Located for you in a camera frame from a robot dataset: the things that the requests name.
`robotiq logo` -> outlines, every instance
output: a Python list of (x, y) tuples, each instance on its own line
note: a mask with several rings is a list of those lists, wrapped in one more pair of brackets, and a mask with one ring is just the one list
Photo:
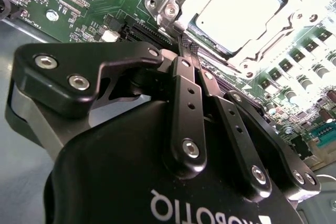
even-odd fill
[[(185, 204), (186, 209), (186, 220), (181, 220), (180, 217), (180, 201), (175, 199), (174, 206), (171, 201), (164, 195), (159, 194), (157, 191), (152, 190), (151, 193), (154, 195), (151, 201), (151, 210), (154, 217), (160, 221), (169, 221), (171, 218), (175, 219), (176, 224), (196, 224), (192, 223), (192, 212), (191, 212), (191, 205), (189, 203)], [(156, 205), (159, 201), (162, 201), (167, 206), (167, 213), (159, 213)], [(254, 224), (252, 221), (247, 221), (244, 219), (240, 219), (236, 216), (228, 216), (222, 212), (217, 212), (213, 214), (209, 209), (205, 207), (200, 207), (196, 211), (196, 221), (197, 224), (203, 224), (203, 221), (207, 219), (210, 220), (211, 224)], [(260, 223), (255, 224), (272, 224), (271, 219), (268, 216), (259, 216)]]

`silver screw head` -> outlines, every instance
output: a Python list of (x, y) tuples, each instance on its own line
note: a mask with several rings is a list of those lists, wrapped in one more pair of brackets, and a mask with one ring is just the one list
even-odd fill
[(186, 67), (190, 67), (190, 63), (187, 62), (186, 60), (182, 60), (182, 64), (185, 65)]
[(294, 178), (300, 183), (300, 184), (304, 184), (305, 181), (304, 181), (304, 178), (302, 177), (301, 174), (299, 174), (299, 172), (297, 170), (294, 170), (293, 171), (293, 175), (294, 175)]
[(58, 13), (51, 9), (46, 12), (46, 17), (52, 22), (56, 22), (59, 19)]
[(310, 174), (305, 173), (305, 175), (306, 175), (306, 178), (308, 179), (308, 181), (309, 181), (310, 183), (312, 183), (313, 185), (316, 185), (316, 181), (315, 181), (315, 179), (314, 179)]
[(214, 79), (214, 77), (212, 76), (212, 74), (210, 74), (209, 72), (205, 72), (204, 74), (205, 74), (205, 76), (206, 76), (209, 80)]
[(87, 90), (90, 87), (89, 81), (83, 76), (70, 76), (69, 84), (77, 90)]
[(237, 94), (234, 94), (233, 97), (234, 97), (234, 99), (236, 99), (238, 102), (241, 102), (241, 101), (242, 101), (242, 99), (240, 98), (240, 96), (237, 95)]
[(57, 61), (50, 56), (47, 55), (39, 55), (35, 57), (35, 64), (40, 68), (44, 69), (54, 69), (57, 67)]
[(291, 128), (291, 127), (286, 127), (286, 128), (285, 128), (285, 133), (288, 134), (288, 135), (289, 135), (289, 134), (292, 134), (292, 133), (293, 133), (292, 128)]
[(153, 49), (151, 49), (151, 48), (148, 49), (148, 52), (149, 52), (151, 55), (153, 55), (153, 56), (159, 56), (159, 54), (158, 54), (155, 50), (153, 50)]
[(330, 204), (331, 204), (331, 208), (332, 208), (332, 210), (336, 210), (336, 199), (332, 199), (331, 201), (330, 201)]
[(252, 174), (253, 176), (257, 179), (257, 181), (264, 185), (266, 184), (266, 176), (265, 174), (260, 170), (260, 168), (258, 166), (252, 166)]
[(164, 10), (164, 13), (167, 17), (175, 17), (177, 15), (177, 12), (179, 10), (177, 9), (177, 6), (173, 5), (173, 4), (168, 4)]
[(183, 151), (191, 158), (197, 158), (199, 156), (200, 150), (198, 149), (197, 145), (190, 141), (184, 140), (183, 143)]

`black connector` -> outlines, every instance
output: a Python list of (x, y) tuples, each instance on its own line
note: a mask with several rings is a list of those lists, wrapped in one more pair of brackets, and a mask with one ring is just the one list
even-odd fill
[(152, 44), (158, 50), (167, 49), (173, 52), (178, 52), (177, 45), (170, 43), (159, 34), (149, 30), (145, 26), (138, 23), (130, 16), (125, 18), (125, 24), (119, 31), (121, 40), (126, 41), (145, 41)]

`surface-mount component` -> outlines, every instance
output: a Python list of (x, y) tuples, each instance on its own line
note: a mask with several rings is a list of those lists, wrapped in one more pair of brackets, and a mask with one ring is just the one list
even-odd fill
[(275, 94), (279, 92), (279, 89), (269, 80), (265, 80), (263, 83), (261, 83), (261, 87), (269, 94)]

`motherboard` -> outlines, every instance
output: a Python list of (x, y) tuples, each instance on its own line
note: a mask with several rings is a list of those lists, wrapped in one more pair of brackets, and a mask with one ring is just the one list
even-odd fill
[(260, 106), (306, 164), (336, 161), (336, 0), (0, 0), (0, 11), (60, 42), (176, 51), (186, 36), (223, 92)]

